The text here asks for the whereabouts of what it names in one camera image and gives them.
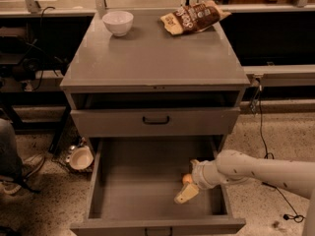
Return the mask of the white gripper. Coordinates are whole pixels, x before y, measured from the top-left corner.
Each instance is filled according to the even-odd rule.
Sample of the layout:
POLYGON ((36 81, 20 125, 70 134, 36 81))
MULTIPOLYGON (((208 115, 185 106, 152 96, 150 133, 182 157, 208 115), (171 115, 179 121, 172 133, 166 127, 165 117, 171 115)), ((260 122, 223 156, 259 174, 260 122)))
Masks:
POLYGON ((185 183, 181 191, 175 196, 174 201, 180 205, 196 197, 199 194, 199 189, 213 189, 225 180, 224 175, 219 173, 214 160, 198 161, 197 159, 191 159, 190 163, 192 164, 191 175, 194 184, 185 183))

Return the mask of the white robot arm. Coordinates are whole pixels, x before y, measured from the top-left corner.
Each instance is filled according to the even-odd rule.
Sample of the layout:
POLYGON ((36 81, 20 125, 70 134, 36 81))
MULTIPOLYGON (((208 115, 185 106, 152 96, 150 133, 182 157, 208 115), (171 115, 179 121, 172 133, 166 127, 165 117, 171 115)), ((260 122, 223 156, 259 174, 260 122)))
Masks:
POLYGON ((264 159, 234 149, 222 150, 214 160, 191 160, 192 172, 175 196, 177 204, 217 185, 243 183, 249 178, 287 190, 310 201, 302 236, 315 236, 315 163, 264 159))

